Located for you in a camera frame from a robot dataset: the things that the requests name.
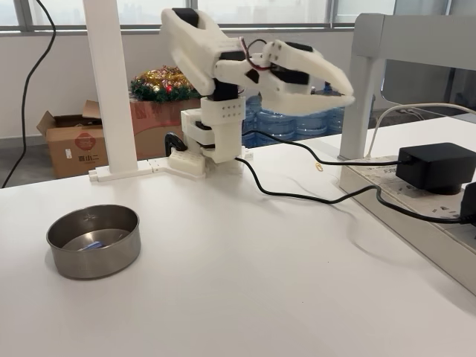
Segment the christmas wreath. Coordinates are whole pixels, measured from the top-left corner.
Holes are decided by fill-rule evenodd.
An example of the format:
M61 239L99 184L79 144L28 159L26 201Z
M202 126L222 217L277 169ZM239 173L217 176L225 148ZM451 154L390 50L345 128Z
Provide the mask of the christmas wreath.
M131 92L139 100L159 103L201 97L177 67L168 65L134 78L131 81Z

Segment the white table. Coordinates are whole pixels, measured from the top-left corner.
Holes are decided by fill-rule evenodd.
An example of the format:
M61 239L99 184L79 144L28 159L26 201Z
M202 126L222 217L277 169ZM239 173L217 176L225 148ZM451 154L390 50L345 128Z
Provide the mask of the white table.
M374 153L476 150L474 137L449 118L392 126ZM307 144L332 159L339 141ZM252 164L270 190L342 195L339 169L318 172L302 149L256 149ZM48 227L107 203L139 214L140 257L102 280L59 276ZM264 196L249 172L0 190L0 356L475 356L475 315L475 296L354 201Z

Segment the power adapter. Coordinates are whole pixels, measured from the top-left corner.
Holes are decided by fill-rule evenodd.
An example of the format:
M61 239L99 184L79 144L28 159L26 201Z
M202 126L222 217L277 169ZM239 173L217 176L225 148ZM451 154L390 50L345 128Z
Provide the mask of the power adapter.
M476 182L469 184L464 190L460 215L476 225Z
M458 194L476 170L476 152L452 143L403 147L399 161L397 177L440 195Z

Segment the metal bowl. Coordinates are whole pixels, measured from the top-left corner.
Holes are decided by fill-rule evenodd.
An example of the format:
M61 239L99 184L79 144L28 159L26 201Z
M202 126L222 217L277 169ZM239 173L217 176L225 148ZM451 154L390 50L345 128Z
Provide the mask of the metal bowl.
M46 240L61 275L74 279L105 277L138 257L139 217L117 205L83 208L58 219Z

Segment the white robotic arm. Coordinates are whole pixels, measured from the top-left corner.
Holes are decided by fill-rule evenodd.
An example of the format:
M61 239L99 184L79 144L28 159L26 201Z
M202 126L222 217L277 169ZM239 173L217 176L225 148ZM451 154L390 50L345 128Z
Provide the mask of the white robotic arm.
M309 46L274 41L251 58L243 39L229 38L206 13L193 9L162 12L161 35L176 65L202 98L202 109L182 112L189 149L217 164L241 154L245 98L238 86L261 93L263 107L305 115L354 101L345 73ZM310 77L332 84L340 97L311 95Z

